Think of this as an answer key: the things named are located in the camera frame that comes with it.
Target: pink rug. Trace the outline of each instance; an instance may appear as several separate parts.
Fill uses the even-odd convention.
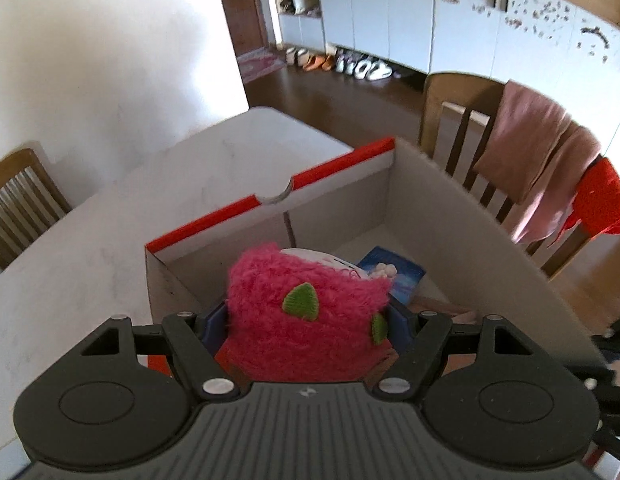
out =
[[[237,57],[239,71],[243,84],[247,84],[261,76],[271,74],[285,66],[285,62],[277,54],[267,51],[265,48],[253,50]]]

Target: pink plush toy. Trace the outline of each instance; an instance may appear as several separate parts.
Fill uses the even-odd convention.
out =
[[[355,381],[391,349],[387,278],[361,277],[267,245],[230,271],[228,361],[256,381]]]

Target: shoe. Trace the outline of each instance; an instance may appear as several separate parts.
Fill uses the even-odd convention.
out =
[[[285,62],[288,66],[296,64],[296,49],[293,46],[285,51]]]
[[[316,70],[318,67],[325,63],[325,56],[318,55],[311,56],[308,62],[303,66],[303,70],[306,72],[310,72],[312,70]]]
[[[310,60],[310,53],[306,48],[300,48],[296,53],[297,66],[306,66]]]
[[[390,68],[383,61],[375,62],[370,70],[367,72],[365,78],[368,81],[379,81],[379,79],[386,79],[392,75],[392,68]]]
[[[357,63],[357,66],[354,69],[354,77],[355,79],[365,79],[367,72],[372,67],[371,59],[362,59]]]
[[[348,59],[346,63],[346,75],[354,74],[354,67],[356,67],[357,62],[353,59]]]
[[[343,74],[346,70],[346,57],[341,54],[338,58],[337,58],[337,63],[334,67],[334,72],[337,72],[339,74]]]
[[[392,69],[392,77],[395,79],[403,79],[416,74],[416,72],[406,66],[398,65],[396,63],[388,63]]]
[[[321,69],[325,70],[325,72],[329,72],[334,68],[334,56],[328,54],[328,57],[325,58],[325,63],[321,65]]]

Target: brown cloth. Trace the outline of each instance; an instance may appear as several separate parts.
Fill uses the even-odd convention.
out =
[[[503,221],[503,228],[515,243],[543,240],[556,231],[579,181],[600,151],[601,145],[590,130],[570,123],[527,198]]]
[[[508,81],[492,134],[474,171],[520,204],[569,124],[570,116],[561,105]]]

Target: red cloth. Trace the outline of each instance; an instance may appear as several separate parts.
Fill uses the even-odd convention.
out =
[[[600,233],[620,235],[620,179],[606,158],[597,161],[583,174],[572,202],[572,213],[557,239],[580,221],[592,238]]]

